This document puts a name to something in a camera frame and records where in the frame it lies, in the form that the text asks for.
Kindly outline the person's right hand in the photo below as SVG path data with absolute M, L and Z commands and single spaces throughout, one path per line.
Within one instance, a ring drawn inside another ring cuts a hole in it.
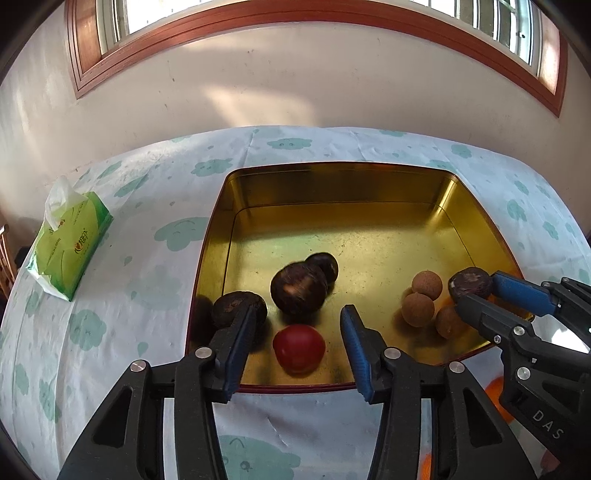
M 549 450 L 546 450 L 540 460 L 541 475 L 555 471 L 559 465 L 559 460 Z

